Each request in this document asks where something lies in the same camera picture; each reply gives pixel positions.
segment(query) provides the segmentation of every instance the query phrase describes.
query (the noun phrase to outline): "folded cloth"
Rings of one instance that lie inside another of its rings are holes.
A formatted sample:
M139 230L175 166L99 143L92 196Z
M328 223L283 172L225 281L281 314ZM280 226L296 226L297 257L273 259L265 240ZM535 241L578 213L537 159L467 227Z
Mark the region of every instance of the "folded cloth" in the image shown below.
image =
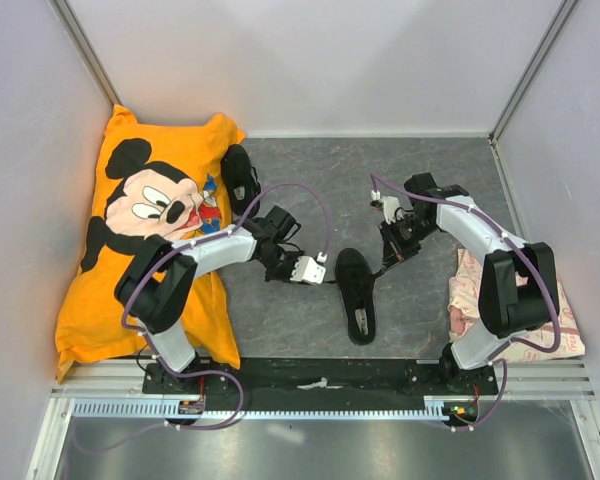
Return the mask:
M456 276L449 279L449 313L451 331L449 336L454 342L461 338L475 322L480 321L478 312L478 293L482 278L482 265L478 263L468 250L458 250L458 271ZM516 277L518 285L523 285L526 279ZM558 302L561 327L560 348L554 353L542 353L521 343L513 343L502 352L498 358L509 362L534 362L550 358L568 358L584 355L584 344L573 317L567 297L564 294L562 283L558 279ZM527 332L523 338L541 345L550 347L553 344L553 326L551 323L543 325L538 330Z

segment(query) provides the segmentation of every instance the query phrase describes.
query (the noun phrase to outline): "black shoe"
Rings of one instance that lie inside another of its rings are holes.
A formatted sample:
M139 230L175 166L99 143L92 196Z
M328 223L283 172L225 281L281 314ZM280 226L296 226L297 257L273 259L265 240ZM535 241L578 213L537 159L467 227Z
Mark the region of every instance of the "black shoe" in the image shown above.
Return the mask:
M355 344L367 345L376 338L376 311L373 306L376 276L355 248L345 248L338 254L335 273L347 313L349 339Z
M240 145L231 145L220 161L222 180L229 192L231 210L236 215L242 216L253 201L262 191L258 183L258 172L251 166L247 151ZM260 210L258 202L249 212L249 218L255 216Z

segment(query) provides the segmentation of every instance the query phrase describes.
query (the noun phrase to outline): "wall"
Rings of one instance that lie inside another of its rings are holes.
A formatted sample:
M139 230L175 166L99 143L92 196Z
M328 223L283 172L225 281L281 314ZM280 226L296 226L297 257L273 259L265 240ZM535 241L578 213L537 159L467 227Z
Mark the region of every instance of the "wall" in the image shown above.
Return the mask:
M109 114L46 2L0 0L0 479L22 479Z
M531 238L555 249L600 399L600 0L580 2L500 151Z
M144 121L486 135L559 0L70 0Z

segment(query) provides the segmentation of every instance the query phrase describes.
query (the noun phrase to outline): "gray mat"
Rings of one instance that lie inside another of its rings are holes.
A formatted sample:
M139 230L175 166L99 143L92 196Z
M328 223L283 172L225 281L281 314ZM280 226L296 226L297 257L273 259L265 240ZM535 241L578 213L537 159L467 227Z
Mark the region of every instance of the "gray mat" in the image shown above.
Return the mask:
M244 146L263 187L300 181L326 199L335 229L327 262L329 279L337 254L345 247L360 250L373 270L380 267L377 226L383 217L369 207L370 172L402 184L413 173L431 171L439 185L463 186L486 213L513 228L486 139L264 139L246 140ZM406 199L402 203L408 206ZM266 197L260 214L273 204L302 224L293 241L315 255L325 235L316 200L300 188L286 187ZM265 283L263 267L256 262L224 268L221 276L240 354L437 358L449 339L448 281L456 270L457 248L453 237L436 233L423 242L419 255L378 279L377 336L364 347L347 336L337 286Z

